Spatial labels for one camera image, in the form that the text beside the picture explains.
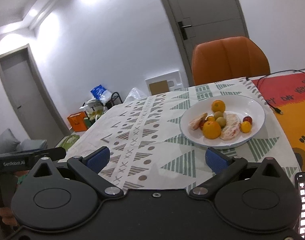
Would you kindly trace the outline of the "left hand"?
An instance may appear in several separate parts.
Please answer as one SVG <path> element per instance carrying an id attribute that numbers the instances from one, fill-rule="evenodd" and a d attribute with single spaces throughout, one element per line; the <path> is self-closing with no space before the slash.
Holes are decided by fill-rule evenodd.
<path id="1" fill-rule="evenodd" d="M 11 230 L 17 229 L 18 222 L 9 207 L 0 207 L 0 229 L 1 224 L 6 225 Z"/>

